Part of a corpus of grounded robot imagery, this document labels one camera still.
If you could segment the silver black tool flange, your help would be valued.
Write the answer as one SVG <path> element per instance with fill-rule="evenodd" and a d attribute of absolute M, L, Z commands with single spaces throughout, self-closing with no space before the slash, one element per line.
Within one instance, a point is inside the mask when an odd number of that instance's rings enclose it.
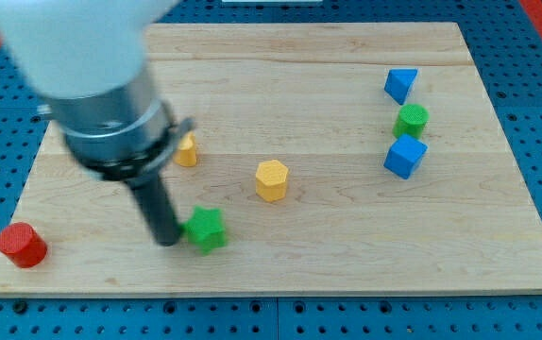
<path fill-rule="evenodd" d="M 176 119 L 145 66 L 127 84 L 101 94 L 46 97 L 38 114 L 55 121 L 74 159 L 106 181 L 156 176 L 195 129 L 192 118 Z"/>

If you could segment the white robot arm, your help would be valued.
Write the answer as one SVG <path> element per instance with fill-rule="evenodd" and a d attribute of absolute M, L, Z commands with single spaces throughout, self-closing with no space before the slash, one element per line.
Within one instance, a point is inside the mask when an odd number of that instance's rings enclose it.
<path fill-rule="evenodd" d="M 177 121 L 148 71 L 144 31 L 178 0 L 0 0 L 0 38 L 75 160 L 132 192 L 155 242 L 180 224 L 160 172 L 195 123 Z"/>

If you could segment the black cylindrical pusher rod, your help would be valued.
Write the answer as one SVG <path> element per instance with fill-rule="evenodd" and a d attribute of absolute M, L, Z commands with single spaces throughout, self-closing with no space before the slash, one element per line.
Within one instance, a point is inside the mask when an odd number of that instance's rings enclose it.
<path fill-rule="evenodd" d="M 158 173 L 132 179 L 127 186 L 133 195 L 154 241 L 163 247 L 176 244 L 182 229 L 166 187 Z"/>

